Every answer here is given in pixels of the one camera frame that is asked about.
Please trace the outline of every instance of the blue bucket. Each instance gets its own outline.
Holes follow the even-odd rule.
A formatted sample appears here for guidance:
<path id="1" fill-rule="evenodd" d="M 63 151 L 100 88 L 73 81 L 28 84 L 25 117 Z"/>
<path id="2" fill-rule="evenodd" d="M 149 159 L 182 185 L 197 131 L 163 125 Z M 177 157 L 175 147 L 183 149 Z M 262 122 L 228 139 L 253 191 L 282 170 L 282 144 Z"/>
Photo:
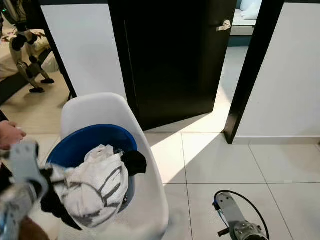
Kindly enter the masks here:
<path id="1" fill-rule="evenodd" d="M 67 136 L 51 152 L 47 162 L 64 168 L 75 168 L 82 164 L 85 156 L 100 144 L 111 145 L 114 150 L 137 151 L 134 137 L 124 128 L 111 124 L 87 126 Z M 120 212 L 131 202 L 135 194 L 135 179 L 129 177 L 127 201 Z"/>

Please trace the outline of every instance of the black door frame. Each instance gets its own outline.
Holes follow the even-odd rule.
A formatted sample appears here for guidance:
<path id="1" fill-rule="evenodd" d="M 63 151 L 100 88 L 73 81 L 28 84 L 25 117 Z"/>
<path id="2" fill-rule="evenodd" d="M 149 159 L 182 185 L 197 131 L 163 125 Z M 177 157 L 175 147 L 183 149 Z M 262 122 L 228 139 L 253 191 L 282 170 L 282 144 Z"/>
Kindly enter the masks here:
<path id="1" fill-rule="evenodd" d="M 286 3 L 307 0 L 262 0 L 252 39 L 244 60 L 231 108 L 224 127 L 224 136 L 232 144 L 266 56 L 282 7 Z"/>

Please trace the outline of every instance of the black door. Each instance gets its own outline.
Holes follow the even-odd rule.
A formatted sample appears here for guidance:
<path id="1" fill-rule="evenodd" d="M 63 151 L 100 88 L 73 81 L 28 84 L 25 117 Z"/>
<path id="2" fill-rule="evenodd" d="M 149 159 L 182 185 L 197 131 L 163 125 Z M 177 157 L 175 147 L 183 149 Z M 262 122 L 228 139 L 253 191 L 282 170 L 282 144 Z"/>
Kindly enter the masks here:
<path id="1" fill-rule="evenodd" d="M 129 61 L 121 51 L 119 57 L 122 72 L 130 67 L 123 78 L 141 127 L 211 112 L 231 31 L 217 27 L 224 20 L 232 23 L 236 0 L 124 0 L 118 2 L 118 21 L 112 2 L 112 23 L 122 21 L 119 11 L 123 18 Z M 124 45 L 113 27 L 119 51 Z"/>

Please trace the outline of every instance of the baseboard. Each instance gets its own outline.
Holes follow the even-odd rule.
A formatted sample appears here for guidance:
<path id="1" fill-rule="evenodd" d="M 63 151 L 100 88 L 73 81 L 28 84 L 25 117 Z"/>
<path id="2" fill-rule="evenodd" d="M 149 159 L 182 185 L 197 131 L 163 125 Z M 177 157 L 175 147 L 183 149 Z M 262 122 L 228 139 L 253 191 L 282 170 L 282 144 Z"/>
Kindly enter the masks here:
<path id="1" fill-rule="evenodd" d="M 236 136 L 235 145 L 320 144 L 320 136 Z"/>

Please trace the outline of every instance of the white chair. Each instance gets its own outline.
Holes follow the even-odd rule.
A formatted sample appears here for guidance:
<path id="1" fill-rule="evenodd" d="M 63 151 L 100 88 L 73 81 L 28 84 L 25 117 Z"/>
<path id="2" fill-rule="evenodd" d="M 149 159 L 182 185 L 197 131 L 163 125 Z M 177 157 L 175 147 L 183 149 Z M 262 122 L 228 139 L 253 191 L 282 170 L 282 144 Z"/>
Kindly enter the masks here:
<path id="1" fill-rule="evenodd" d="M 129 131 L 147 161 L 146 174 L 135 176 L 135 193 L 103 235 L 92 237 L 61 223 L 58 239 L 156 240 L 166 231 L 169 210 L 155 158 L 138 121 L 123 97 L 97 93 L 70 100 L 62 110 L 61 139 L 91 125 L 112 124 Z"/>

